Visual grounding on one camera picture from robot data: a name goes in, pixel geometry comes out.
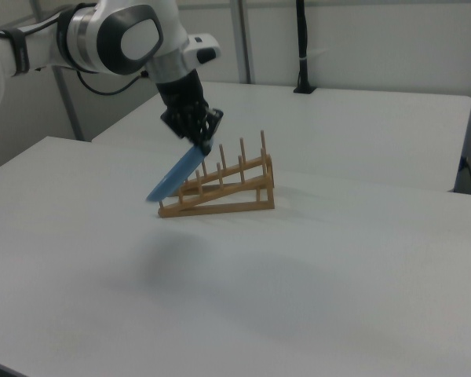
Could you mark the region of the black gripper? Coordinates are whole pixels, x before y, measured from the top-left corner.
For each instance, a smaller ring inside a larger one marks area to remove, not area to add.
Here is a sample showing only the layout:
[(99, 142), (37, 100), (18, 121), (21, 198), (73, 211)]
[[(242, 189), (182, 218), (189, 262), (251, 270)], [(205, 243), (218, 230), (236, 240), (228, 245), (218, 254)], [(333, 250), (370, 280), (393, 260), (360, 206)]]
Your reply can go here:
[(161, 120), (179, 138), (186, 137), (203, 155), (209, 155), (224, 113), (209, 106), (198, 72), (193, 70), (182, 79), (156, 86), (166, 106)]

